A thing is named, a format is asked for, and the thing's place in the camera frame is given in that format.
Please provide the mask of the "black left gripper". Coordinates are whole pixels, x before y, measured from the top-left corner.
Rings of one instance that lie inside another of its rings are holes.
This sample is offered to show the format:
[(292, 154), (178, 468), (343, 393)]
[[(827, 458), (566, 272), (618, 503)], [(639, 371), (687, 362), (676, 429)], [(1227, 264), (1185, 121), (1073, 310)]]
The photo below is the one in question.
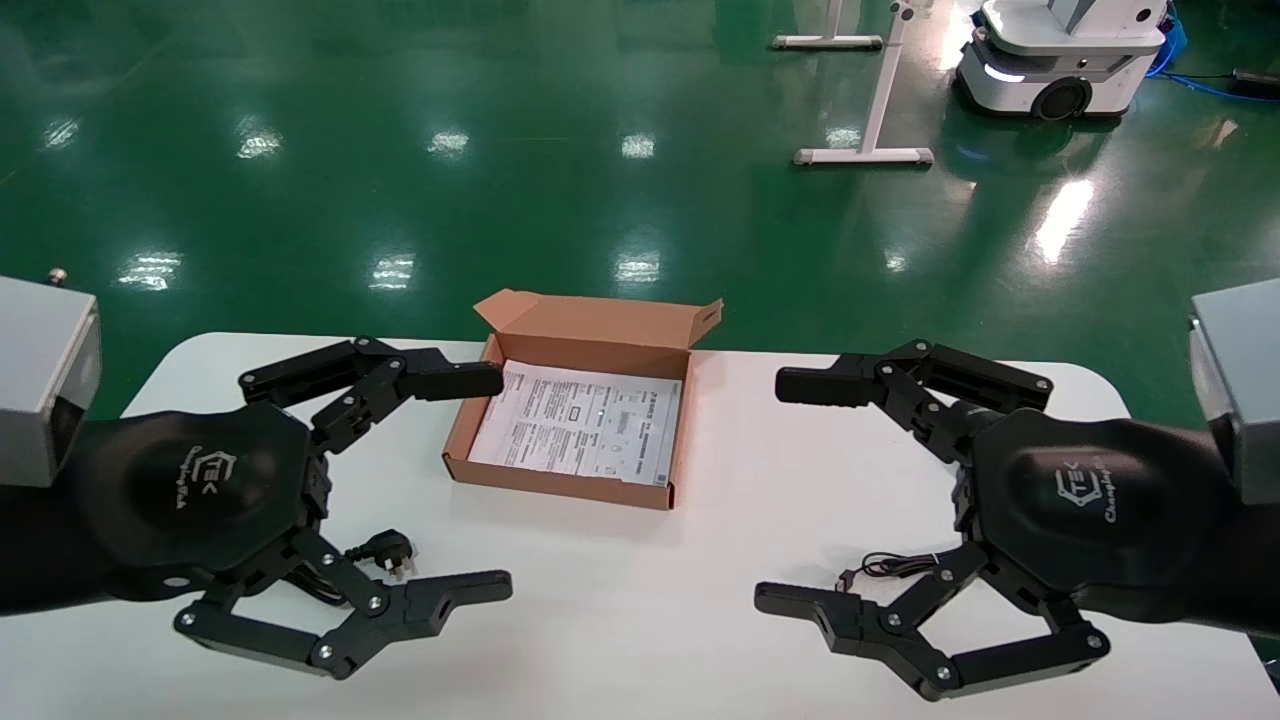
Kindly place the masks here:
[[(251, 369), (239, 388), (248, 405), (230, 413), (154, 413), (81, 434), (70, 454), (70, 505), (104, 559), (108, 596), (150, 602), (209, 589), (175, 615), (180, 635), (344, 680), (389, 644), (439, 635), (452, 611), (513, 594), (504, 570), (388, 585), (314, 530), (332, 492), (321, 452), (346, 451), (411, 398), (497, 396), (499, 365), (356, 337)], [(311, 432), (279, 409), (335, 392)], [(339, 626), (316, 635), (234, 615), (241, 597), (297, 566), (315, 570), (351, 605)]]

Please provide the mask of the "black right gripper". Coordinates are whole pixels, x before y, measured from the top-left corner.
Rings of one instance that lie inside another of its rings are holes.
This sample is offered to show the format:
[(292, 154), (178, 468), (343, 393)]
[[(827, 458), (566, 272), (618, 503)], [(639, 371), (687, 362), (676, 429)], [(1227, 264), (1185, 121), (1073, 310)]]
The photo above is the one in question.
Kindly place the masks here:
[[(1037, 413), (1052, 391), (1046, 377), (925, 340), (841, 354), (826, 369), (778, 369), (783, 404), (876, 406), (938, 460), (966, 462), (957, 528), (977, 544), (942, 553), (887, 606), (762, 582), (756, 610), (815, 623), (831, 652), (883, 664), (929, 702), (1096, 664), (1111, 644), (1079, 609), (1134, 623), (1194, 621), (1196, 575), (1233, 512), (1210, 434)], [(984, 571), (1050, 632), (947, 656), (920, 629)]]

